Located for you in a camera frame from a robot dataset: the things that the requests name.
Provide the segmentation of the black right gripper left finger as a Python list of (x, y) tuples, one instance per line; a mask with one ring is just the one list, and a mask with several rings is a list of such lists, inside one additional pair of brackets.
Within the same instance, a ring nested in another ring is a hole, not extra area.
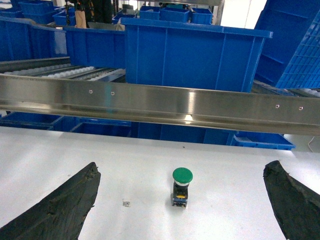
[(77, 240), (101, 180), (89, 163), (36, 205), (0, 229), (2, 240)]

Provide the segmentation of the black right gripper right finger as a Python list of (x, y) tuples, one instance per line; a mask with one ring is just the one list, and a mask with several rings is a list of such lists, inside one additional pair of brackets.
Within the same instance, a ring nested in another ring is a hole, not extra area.
[(278, 160), (265, 165), (263, 180), (284, 237), (287, 240), (318, 240), (320, 195), (290, 176)]

